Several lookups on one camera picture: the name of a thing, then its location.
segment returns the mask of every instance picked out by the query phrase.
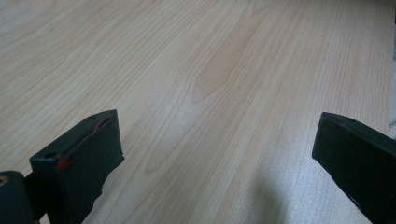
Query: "black clamp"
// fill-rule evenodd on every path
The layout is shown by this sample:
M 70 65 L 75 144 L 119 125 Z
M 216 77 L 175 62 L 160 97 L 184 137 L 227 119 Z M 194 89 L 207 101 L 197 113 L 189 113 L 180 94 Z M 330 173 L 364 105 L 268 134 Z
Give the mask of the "black clamp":
M 396 141 L 347 117 L 323 113 L 312 157 L 373 223 L 396 223 Z
M 81 223 L 124 160 L 116 110 L 92 115 L 37 152 L 33 172 L 0 173 L 0 223 Z

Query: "screw hole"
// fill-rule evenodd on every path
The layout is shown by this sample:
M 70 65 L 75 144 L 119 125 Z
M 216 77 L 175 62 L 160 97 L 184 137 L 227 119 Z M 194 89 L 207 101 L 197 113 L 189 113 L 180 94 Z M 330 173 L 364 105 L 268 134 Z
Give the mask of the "screw hole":
M 49 153 L 47 153 L 47 154 L 44 156 L 44 158 L 50 159 L 50 158 L 55 157 L 55 156 L 56 156 L 56 152 L 49 152 Z
M 5 185 L 7 182 L 8 182 L 8 177 L 6 177 L 5 175 L 0 175 L 0 187 Z

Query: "table surface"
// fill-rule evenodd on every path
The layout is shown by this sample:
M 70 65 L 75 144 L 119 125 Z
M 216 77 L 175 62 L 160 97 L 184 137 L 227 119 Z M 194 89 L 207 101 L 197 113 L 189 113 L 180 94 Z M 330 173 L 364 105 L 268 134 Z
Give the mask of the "table surface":
M 311 150 L 323 111 L 388 133 L 393 25 L 389 0 L 1 1 L 0 169 L 115 108 L 86 223 L 369 223 Z

